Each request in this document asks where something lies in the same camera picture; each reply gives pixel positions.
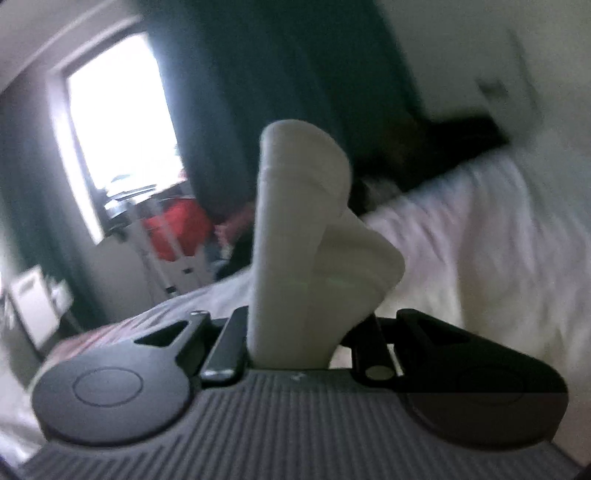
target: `red bag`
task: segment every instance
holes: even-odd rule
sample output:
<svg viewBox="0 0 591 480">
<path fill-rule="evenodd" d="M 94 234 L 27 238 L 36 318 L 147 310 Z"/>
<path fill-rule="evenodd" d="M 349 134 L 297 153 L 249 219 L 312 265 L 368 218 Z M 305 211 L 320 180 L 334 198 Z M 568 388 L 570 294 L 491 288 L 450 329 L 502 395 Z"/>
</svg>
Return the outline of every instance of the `red bag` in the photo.
<svg viewBox="0 0 591 480">
<path fill-rule="evenodd" d="M 164 212 L 164 220 L 177 239 L 183 255 L 192 257 L 199 245 L 203 245 L 212 232 L 212 223 L 205 211 L 191 199 L 176 199 Z M 167 241 L 160 225 L 160 219 L 152 217 L 143 220 L 144 228 L 150 235 L 152 245 L 162 260 L 176 260 L 174 251 Z"/>
</svg>

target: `white wall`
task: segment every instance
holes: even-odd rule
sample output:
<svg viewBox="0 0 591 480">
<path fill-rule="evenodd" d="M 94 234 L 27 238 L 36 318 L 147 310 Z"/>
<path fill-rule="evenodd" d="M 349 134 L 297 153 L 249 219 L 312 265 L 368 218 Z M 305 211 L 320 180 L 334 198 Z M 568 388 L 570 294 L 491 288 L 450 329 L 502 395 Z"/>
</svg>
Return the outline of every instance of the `white wall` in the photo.
<svg viewBox="0 0 591 480">
<path fill-rule="evenodd" d="M 521 39 L 548 125 L 591 156 L 591 2 L 488 0 Z"/>
<path fill-rule="evenodd" d="M 427 115 L 488 111 L 507 133 L 535 120 L 528 86 L 506 25 L 487 0 L 376 0 L 405 55 Z M 501 81 L 507 99 L 487 101 L 477 79 Z"/>
<path fill-rule="evenodd" d="M 0 92 L 64 30 L 113 0 L 4 0 L 0 5 Z"/>
</svg>

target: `window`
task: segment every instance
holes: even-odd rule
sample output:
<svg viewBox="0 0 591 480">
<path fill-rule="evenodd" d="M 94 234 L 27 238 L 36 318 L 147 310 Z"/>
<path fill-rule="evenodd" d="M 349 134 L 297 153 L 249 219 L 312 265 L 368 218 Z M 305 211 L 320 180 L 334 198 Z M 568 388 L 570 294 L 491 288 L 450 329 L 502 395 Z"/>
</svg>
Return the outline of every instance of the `window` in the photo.
<svg viewBox="0 0 591 480">
<path fill-rule="evenodd" d="M 98 217 L 124 210 L 181 181 L 158 65 L 146 33 L 134 33 L 66 76 L 79 160 Z"/>
</svg>

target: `white bedsheet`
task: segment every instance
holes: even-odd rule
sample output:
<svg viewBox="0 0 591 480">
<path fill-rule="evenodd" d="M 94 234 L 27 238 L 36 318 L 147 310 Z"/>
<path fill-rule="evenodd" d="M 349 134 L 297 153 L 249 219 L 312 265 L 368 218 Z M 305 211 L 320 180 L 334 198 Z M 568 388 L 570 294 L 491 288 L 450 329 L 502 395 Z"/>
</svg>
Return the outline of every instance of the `white bedsheet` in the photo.
<svg viewBox="0 0 591 480">
<path fill-rule="evenodd" d="M 581 463 L 591 461 L 588 185 L 591 160 L 547 134 L 465 164 L 366 218 L 406 262 L 378 314 L 416 308 L 551 364 L 570 390 L 556 441 Z M 249 285 L 245 270 L 142 315 L 166 321 L 206 309 L 227 316 L 248 304 Z M 21 425 L 31 423 L 29 402 L 19 415 Z M 30 454 L 34 442 L 28 445 Z"/>
</svg>

